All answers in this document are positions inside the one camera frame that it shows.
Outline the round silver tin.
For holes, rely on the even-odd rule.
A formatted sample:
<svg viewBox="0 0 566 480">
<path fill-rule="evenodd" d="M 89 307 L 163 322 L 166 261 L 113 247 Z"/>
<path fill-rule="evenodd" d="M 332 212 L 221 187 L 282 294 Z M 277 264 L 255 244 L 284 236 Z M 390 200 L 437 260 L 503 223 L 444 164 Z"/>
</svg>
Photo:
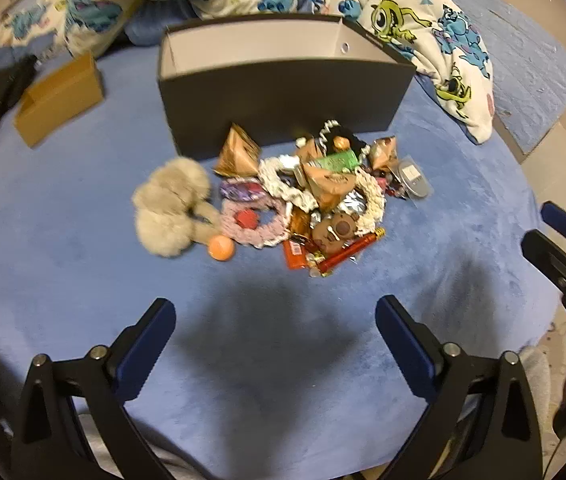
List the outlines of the round silver tin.
<svg viewBox="0 0 566 480">
<path fill-rule="evenodd" d="M 399 160 L 397 166 L 398 179 L 411 198 L 424 200 L 432 194 L 432 187 L 427 181 L 422 169 L 411 156 Z"/>
</svg>

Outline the cream knitted scrunchie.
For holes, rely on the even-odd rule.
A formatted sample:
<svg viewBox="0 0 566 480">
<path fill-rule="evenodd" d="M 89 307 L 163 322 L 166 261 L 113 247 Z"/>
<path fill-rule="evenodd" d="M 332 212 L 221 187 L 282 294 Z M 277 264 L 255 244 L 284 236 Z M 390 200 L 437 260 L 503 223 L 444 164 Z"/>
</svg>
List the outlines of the cream knitted scrunchie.
<svg viewBox="0 0 566 480">
<path fill-rule="evenodd" d="M 376 179 L 361 168 L 355 170 L 356 189 L 365 197 L 367 208 L 356 221 L 356 234 L 361 236 L 373 232 L 383 221 L 385 212 L 385 195 Z"/>
</svg>

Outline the red lighter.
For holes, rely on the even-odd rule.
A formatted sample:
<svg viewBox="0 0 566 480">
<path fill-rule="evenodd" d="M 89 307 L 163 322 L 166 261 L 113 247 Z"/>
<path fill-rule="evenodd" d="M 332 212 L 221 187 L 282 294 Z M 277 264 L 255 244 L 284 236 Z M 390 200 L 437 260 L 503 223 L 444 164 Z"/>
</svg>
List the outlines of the red lighter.
<svg viewBox="0 0 566 480">
<path fill-rule="evenodd" d="M 327 257 L 323 261 L 317 264 L 317 270 L 321 275 L 326 275 L 331 273 L 336 266 L 339 266 L 345 260 L 358 255 L 362 250 L 367 249 L 372 244 L 376 243 L 380 238 L 386 234 L 383 228 L 378 228 L 374 232 L 365 234 L 356 238 L 349 245 L 341 249 L 339 252 L 335 252 L 334 255 Z"/>
</svg>

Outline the brown triangular snack packet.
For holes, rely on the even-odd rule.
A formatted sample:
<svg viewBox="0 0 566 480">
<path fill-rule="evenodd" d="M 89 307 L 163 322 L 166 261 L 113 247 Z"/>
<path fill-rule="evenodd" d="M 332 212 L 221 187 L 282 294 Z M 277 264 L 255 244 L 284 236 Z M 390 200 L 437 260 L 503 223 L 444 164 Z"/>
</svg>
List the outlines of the brown triangular snack packet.
<svg viewBox="0 0 566 480">
<path fill-rule="evenodd" d="M 390 171 L 398 167 L 398 142 L 395 136 L 376 139 L 368 154 L 373 171 Z"/>
<path fill-rule="evenodd" d="M 239 125 L 232 124 L 213 171 L 221 177 L 256 177 L 260 146 Z"/>
<path fill-rule="evenodd" d="M 310 164 L 304 164 L 303 169 L 309 190 L 321 212 L 335 209 L 356 187 L 354 174 L 330 171 Z"/>
</svg>

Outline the brown bear face toy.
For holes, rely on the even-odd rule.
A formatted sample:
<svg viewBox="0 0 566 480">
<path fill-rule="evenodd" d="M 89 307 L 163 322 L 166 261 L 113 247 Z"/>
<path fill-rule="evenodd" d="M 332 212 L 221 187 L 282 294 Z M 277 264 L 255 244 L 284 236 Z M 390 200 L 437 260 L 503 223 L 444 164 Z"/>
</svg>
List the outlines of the brown bear face toy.
<svg viewBox="0 0 566 480">
<path fill-rule="evenodd" d="M 356 237 L 357 222 L 350 214 L 335 212 L 311 231 L 311 239 L 323 256 L 331 256 Z"/>
</svg>

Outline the silver foil packet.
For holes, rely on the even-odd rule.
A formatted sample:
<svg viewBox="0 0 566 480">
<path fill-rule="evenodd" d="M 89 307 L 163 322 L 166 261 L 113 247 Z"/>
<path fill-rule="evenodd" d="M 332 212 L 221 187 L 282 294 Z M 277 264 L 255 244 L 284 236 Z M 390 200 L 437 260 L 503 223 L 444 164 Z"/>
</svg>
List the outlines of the silver foil packet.
<svg viewBox="0 0 566 480">
<path fill-rule="evenodd" d="M 348 193 L 338 204 L 337 210 L 351 217 L 361 217 L 367 211 L 367 199 L 364 194 L 356 188 Z"/>
</svg>

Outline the orange round lip balm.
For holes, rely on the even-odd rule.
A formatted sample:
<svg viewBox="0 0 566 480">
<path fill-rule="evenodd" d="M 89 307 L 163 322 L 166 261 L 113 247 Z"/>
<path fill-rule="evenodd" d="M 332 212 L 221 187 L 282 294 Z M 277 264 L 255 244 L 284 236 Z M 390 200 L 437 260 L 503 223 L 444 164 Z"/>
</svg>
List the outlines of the orange round lip balm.
<svg viewBox="0 0 566 480">
<path fill-rule="evenodd" d="M 212 236 L 207 244 L 207 252 L 213 260 L 228 261 L 235 253 L 234 240 L 222 234 Z"/>
</svg>

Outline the black white-trimmed scrunchie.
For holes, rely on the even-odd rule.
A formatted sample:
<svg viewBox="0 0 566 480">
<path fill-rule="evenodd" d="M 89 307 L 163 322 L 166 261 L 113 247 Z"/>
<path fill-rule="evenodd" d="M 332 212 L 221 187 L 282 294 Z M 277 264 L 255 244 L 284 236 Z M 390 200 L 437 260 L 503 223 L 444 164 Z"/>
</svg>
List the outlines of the black white-trimmed scrunchie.
<svg viewBox="0 0 566 480">
<path fill-rule="evenodd" d="M 353 154 L 360 157 L 368 149 L 368 144 L 336 120 L 328 120 L 324 123 L 319 132 L 319 141 L 326 155 L 351 150 Z"/>
</svg>

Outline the pink scrunchie with red centre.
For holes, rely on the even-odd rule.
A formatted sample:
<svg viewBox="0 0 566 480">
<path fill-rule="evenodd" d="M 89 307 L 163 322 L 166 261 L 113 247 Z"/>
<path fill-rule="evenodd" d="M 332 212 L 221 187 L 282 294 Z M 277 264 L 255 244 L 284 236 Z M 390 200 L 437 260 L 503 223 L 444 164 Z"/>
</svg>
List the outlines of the pink scrunchie with red centre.
<svg viewBox="0 0 566 480">
<path fill-rule="evenodd" d="M 250 202 L 225 198 L 221 203 L 222 234 L 237 244 L 273 247 L 289 237 L 289 213 L 283 200 L 263 196 Z"/>
</svg>

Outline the small brown triangular packet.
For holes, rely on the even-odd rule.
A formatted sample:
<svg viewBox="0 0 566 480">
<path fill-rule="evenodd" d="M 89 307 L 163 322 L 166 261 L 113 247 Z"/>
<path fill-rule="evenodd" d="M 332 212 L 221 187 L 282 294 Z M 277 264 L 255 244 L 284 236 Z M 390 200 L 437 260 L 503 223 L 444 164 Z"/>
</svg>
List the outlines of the small brown triangular packet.
<svg viewBox="0 0 566 480">
<path fill-rule="evenodd" d="M 325 156 L 321 143 L 315 138 L 298 138 L 295 155 L 302 164 Z"/>
</svg>

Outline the white lace scrunchie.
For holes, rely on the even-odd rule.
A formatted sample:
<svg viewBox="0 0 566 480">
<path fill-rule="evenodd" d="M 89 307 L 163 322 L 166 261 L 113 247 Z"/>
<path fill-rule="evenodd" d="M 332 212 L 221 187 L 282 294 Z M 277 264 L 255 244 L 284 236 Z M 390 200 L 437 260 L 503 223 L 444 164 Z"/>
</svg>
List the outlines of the white lace scrunchie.
<svg viewBox="0 0 566 480">
<path fill-rule="evenodd" d="M 284 182 L 281 175 L 294 171 L 300 165 L 299 158 L 292 155 L 280 155 L 262 159 L 258 166 L 258 179 L 262 187 L 274 198 L 283 200 L 304 212 L 312 212 L 319 207 L 312 192 L 295 188 Z"/>
</svg>

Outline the small brown cardboard box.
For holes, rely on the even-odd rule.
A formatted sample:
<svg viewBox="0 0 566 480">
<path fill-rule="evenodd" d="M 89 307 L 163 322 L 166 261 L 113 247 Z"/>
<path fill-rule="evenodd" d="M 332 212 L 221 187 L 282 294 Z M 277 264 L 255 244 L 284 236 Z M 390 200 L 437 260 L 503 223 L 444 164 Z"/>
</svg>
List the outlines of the small brown cardboard box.
<svg viewBox="0 0 566 480">
<path fill-rule="evenodd" d="M 104 100 L 101 75 L 91 53 L 74 58 L 29 86 L 14 126 L 29 148 Z"/>
</svg>

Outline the large black cardboard box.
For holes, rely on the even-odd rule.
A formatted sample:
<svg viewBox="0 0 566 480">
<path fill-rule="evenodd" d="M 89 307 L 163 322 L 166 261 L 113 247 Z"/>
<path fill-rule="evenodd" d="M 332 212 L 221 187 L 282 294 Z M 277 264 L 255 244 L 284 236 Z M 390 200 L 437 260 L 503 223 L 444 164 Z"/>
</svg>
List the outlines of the large black cardboard box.
<svg viewBox="0 0 566 480">
<path fill-rule="evenodd" d="M 389 128 L 414 66 L 358 23 L 330 15 L 254 14 L 166 29 L 157 84 L 179 154 L 217 156 L 233 125 L 262 148 L 335 120 Z"/>
</svg>

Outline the blue pillow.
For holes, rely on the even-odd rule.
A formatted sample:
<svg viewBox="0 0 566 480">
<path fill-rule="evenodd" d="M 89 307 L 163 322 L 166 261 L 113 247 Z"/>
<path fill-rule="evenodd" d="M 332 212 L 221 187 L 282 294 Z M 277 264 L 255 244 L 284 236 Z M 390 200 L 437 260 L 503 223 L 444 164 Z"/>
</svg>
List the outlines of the blue pillow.
<svg viewBox="0 0 566 480">
<path fill-rule="evenodd" d="M 197 19 L 189 1 L 147 0 L 124 26 L 124 32 L 134 46 L 153 47 L 161 43 L 166 29 Z"/>
</svg>

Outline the monster print fleece blanket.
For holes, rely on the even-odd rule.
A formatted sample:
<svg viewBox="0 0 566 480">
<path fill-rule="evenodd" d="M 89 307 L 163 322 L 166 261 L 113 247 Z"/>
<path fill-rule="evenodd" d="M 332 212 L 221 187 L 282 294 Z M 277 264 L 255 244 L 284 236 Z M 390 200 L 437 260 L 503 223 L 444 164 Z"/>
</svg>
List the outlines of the monster print fleece blanket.
<svg viewBox="0 0 566 480">
<path fill-rule="evenodd" d="M 203 20 L 256 13 L 350 18 L 428 77 L 436 101 L 475 143 L 491 136 L 492 62 L 478 29 L 452 0 L 38 0 L 0 22 L 0 70 L 29 55 L 99 56 L 144 1 L 183 1 Z"/>
</svg>

